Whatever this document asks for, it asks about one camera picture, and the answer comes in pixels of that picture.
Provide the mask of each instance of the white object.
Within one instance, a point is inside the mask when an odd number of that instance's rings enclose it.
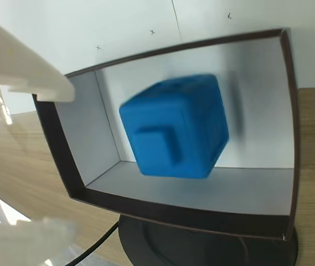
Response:
[[[9,91],[37,94],[39,101],[73,101],[66,77],[0,27],[0,85]]]
[[[54,219],[0,223],[0,265],[39,265],[68,247],[75,232],[72,223]]]

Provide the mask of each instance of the black cable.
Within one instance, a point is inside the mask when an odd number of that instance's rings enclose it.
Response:
[[[95,251],[95,249],[97,249],[100,245],[103,244],[103,242],[115,231],[115,229],[118,228],[118,224],[119,222],[116,222],[115,224],[113,224],[113,226],[96,243],[94,243],[85,252],[83,252],[81,255],[73,259],[71,262],[69,262],[65,266],[74,266],[80,263],[82,260],[84,260],[88,255],[90,255],[93,251]]]

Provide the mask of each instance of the white wall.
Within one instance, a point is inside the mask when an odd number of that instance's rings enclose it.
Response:
[[[63,74],[180,42],[290,27],[298,85],[315,87],[315,0],[174,4],[181,35],[171,0],[0,0],[0,25]]]

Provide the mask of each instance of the cube's raised square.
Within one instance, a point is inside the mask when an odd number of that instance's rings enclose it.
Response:
[[[229,140],[218,81],[209,74],[154,84],[120,115],[144,175],[205,178]]]

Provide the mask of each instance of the blue foam cube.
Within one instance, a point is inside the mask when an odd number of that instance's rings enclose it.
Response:
[[[165,80],[120,107],[142,174],[206,178],[229,140],[214,75]]]

